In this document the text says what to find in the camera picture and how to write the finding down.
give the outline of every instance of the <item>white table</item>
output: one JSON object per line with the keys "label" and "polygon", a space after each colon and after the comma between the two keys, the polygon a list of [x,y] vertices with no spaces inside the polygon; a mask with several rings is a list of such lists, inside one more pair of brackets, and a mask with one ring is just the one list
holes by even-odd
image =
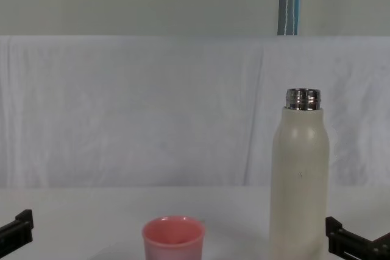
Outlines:
{"label": "white table", "polygon": [[[350,231],[369,239],[390,232],[390,187],[329,197],[328,215]],[[29,208],[35,221],[34,241],[5,260],[142,260],[143,224],[167,214],[205,221],[204,260],[267,259],[268,188],[0,190],[0,198],[2,225]]]}

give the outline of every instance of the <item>plastic cup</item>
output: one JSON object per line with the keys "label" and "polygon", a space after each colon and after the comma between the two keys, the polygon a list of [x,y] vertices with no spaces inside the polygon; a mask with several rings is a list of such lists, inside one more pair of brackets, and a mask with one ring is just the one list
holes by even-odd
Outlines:
{"label": "plastic cup", "polygon": [[142,236],[146,260],[201,260],[205,227],[188,216],[166,216],[148,222]]}

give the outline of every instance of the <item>water bottle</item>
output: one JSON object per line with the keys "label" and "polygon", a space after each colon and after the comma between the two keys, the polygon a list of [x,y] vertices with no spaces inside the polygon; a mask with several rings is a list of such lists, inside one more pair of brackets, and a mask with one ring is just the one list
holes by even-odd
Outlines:
{"label": "water bottle", "polygon": [[329,139],[319,90],[290,89],[272,146],[271,260],[317,260],[323,252]]}

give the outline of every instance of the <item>wrinkled cloth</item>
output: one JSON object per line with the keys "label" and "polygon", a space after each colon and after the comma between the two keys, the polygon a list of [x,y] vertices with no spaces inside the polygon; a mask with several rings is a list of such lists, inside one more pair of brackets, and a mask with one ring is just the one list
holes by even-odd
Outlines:
{"label": "wrinkled cloth", "polygon": [[330,184],[390,184],[390,38],[1,37],[0,186],[268,185],[288,88]]}

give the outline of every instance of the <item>metal bottle neck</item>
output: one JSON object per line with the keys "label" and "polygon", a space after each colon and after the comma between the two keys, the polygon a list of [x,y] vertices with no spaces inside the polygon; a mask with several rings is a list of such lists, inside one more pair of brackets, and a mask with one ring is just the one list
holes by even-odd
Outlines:
{"label": "metal bottle neck", "polygon": [[312,88],[290,88],[286,94],[286,108],[315,111],[321,107],[321,91]]}

